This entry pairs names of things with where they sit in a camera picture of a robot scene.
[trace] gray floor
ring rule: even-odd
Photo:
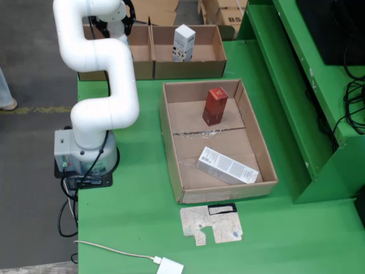
[[[202,23],[196,0],[181,0],[181,23]],[[0,66],[19,103],[13,114],[0,112],[0,269],[69,261],[77,248],[57,233],[65,197],[53,177],[53,141],[70,124],[77,82],[59,55],[52,0],[0,0],[0,35]],[[62,225],[75,229],[69,211]],[[3,273],[74,272],[59,269]]]

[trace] cardboard tray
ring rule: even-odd
[[[103,39],[101,32],[94,27],[96,39]],[[84,25],[85,37],[92,40],[89,25]],[[136,80],[153,79],[153,44],[151,32],[147,25],[133,25],[132,32],[128,36],[129,45],[134,58]],[[80,72],[81,81],[105,81],[104,71]]]
[[[217,26],[189,26],[196,32],[193,58],[173,62],[172,48],[178,26],[151,26],[155,79],[220,78],[227,57]]]
[[[228,101],[222,122],[202,118],[208,90],[222,87]],[[160,120],[172,189],[178,203],[202,203],[267,195],[278,183],[265,140],[241,80],[164,83]],[[259,171],[253,184],[231,186],[195,165],[210,147]]]

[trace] red box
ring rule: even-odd
[[[203,112],[203,119],[207,125],[211,126],[221,122],[227,99],[228,95],[223,88],[209,90]]]

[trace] robotic arm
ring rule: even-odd
[[[133,58],[126,36],[135,20],[134,12],[131,9],[132,16],[126,17],[122,0],[54,0],[53,11],[66,65],[78,72],[105,70],[110,79],[111,96],[80,101],[71,111],[73,129],[55,133],[55,158],[60,171],[85,174],[98,155],[106,131],[129,127],[139,116]],[[86,40],[82,18],[89,16],[106,22],[110,37],[118,39]],[[112,170],[116,155],[115,137],[110,132],[90,174],[103,175]]]
[[[126,14],[125,6],[129,6],[130,17]],[[135,8],[131,0],[124,0],[117,12],[107,17],[91,17],[91,22],[103,34],[105,38],[121,39],[123,34],[129,36],[133,23],[136,20]]]

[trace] white box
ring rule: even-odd
[[[186,25],[175,30],[173,39],[172,60],[174,62],[190,61],[193,57],[195,31]]]
[[[205,147],[196,168],[228,184],[252,184],[258,171]]]

